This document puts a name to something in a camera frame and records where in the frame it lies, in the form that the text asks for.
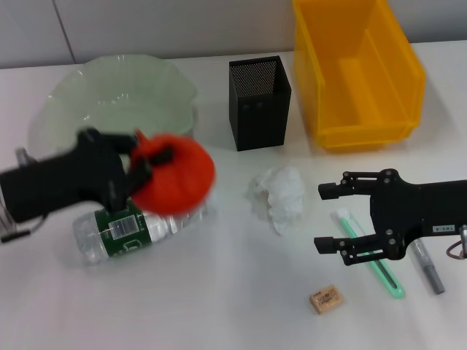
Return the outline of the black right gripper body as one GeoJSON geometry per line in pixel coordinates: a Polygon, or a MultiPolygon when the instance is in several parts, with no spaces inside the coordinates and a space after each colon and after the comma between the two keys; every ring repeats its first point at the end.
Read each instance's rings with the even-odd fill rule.
{"type": "Polygon", "coordinates": [[[411,184],[389,169],[370,190],[370,215],[384,257],[400,260],[419,238],[461,236],[466,229],[466,181],[411,184]]]}

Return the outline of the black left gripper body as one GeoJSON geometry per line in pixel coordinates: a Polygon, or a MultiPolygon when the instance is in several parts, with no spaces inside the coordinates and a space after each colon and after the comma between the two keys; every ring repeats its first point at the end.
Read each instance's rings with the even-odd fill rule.
{"type": "Polygon", "coordinates": [[[120,155],[127,151],[127,135],[82,130],[69,151],[1,173],[5,208],[15,222],[85,201],[120,211],[128,197],[120,155]]]}

